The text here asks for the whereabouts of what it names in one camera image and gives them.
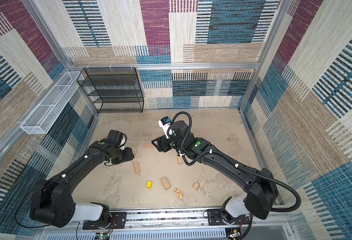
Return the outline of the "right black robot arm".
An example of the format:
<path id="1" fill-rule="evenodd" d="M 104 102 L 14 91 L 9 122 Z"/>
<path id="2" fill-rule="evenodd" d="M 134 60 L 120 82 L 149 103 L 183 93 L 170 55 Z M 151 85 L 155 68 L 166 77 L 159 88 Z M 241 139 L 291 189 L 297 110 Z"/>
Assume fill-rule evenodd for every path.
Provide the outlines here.
<path id="1" fill-rule="evenodd" d="M 263 168 L 258 170 L 246 166 L 222 153 L 213 144 L 203 138 L 196 138 L 184 121 L 172 123 L 164 117 L 158 121 L 164 135 L 152 140 L 159 152 L 177 151 L 185 164 L 195 163 L 209 166 L 240 186 L 246 193 L 242 200 L 229 198 L 225 205 L 227 215 L 233 218 L 250 213 L 265 220 L 278 196 L 276 184 L 272 181 L 273 174 Z"/>

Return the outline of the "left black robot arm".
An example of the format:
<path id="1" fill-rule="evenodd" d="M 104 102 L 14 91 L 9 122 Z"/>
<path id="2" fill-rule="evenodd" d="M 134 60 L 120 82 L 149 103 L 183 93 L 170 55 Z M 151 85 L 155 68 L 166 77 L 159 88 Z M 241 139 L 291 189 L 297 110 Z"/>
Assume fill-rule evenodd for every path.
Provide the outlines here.
<path id="1" fill-rule="evenodd" d="M 133 151 L 125 147 L 126 141 L 125 134 L 111 130 L 105 139 L 92 143 L 66 169 L 48 180 L 36 182 L 31 196 L 30 219 L 58 228 L 80 221 L 109 226 L 112 220 L 109 206 L 100 203 L 77 204 L 72 193 L 98 165 L 110 167 L 133 160 Z"/>

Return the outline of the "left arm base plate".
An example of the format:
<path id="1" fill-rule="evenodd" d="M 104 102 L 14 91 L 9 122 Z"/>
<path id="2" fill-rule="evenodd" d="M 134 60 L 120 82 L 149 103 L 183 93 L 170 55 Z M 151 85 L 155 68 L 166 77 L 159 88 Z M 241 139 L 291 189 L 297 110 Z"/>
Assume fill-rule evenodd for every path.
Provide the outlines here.
<path id="1" fill-rule="evenodd" d="M 126 223 L 127 212 L 112 212 L 110 213 L 110 219 L 107 220 L 106 224 L 99 223 L 96 221 L 85 221 L 82 229 L 83 230 L 112 230 L 112 229 L 123 229 Z"/>

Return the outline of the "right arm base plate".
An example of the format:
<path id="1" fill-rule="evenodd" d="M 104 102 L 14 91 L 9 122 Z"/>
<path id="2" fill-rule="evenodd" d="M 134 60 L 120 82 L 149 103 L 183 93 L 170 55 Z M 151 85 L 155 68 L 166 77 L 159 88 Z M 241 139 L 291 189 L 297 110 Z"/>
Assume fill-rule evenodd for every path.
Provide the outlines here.
<path id="1" fill-rule="evenodd" d="M 220 209 L 205 210 L 203 217 L 208 220 L 209 226 L 237 226 L 240 224 L 248 225 L 250 223 L 250 215 L 241 215 L 237 218 L 230 217 L 228 220 L 225 220 Z"/>

